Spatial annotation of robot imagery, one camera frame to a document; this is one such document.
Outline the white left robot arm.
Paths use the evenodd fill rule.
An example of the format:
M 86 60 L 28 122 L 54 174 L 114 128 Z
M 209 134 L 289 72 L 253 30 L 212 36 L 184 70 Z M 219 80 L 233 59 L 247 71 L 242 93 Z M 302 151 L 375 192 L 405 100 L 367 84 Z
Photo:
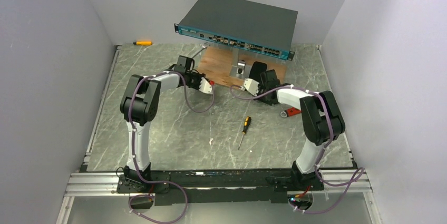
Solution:
M 120 103 L 129 134 L 129 155 L 123 169 L 127 180 L 137 183 L 152 180 L 149 134 L 162 92 L 182 87 L 214 94 L 214 82 L 193 69 L 194 62 L 192 58 L 180 56 L 175 64 L 158 74 L 130 77 Z

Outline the brown plywood board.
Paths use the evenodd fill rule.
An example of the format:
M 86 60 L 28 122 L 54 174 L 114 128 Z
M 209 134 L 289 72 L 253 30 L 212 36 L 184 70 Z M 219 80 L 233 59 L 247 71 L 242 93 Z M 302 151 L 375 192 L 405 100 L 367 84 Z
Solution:
M 239 58 L 245 60 L 249 71 L 254 61 L 264 62 L 268 65 L 268 70 L 275 70 L 277 77 L 283 81 L 287 66 L 282 61 L 251 52 L 239 50 Z M 208 47 L 198 63 L 197 70 L 204 73 L 206 77 L 216 84 L 223 86 L 242 85 L 243 79 L 231 77 L 232 50 L 221 49 L 217 47 Z

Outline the black umbrella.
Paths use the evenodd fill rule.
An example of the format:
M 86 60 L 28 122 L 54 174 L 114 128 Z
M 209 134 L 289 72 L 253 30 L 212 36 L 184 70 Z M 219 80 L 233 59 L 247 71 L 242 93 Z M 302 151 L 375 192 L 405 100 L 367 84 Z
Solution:
M 267 68 L 268 65 L 266 63 L 260 61 L 254 61 L 250 69 L 249 78 L 260 83 L 261 73 L 266 72 Z

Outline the teal network switch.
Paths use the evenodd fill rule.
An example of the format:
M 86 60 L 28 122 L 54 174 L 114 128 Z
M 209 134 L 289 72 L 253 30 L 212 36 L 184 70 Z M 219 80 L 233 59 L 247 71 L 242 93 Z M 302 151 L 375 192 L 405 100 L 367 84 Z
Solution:
M 291 61 L 297 11 L 248 0 L 197 0 L 176 33 Z

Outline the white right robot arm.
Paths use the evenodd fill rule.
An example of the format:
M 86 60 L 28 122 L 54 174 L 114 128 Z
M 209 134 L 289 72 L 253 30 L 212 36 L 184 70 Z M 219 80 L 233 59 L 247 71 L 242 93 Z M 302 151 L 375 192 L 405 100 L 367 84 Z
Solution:
M 260 73 L 256 97 L 269 105 L 285 104 L 301 111 L 306 142 L 292 164 L 291 179 L 303 183 L 318 176 L 325 150 L 345 131 L 345 122 L 333 93 L 282 84 L 275 70 L 269 70 Z

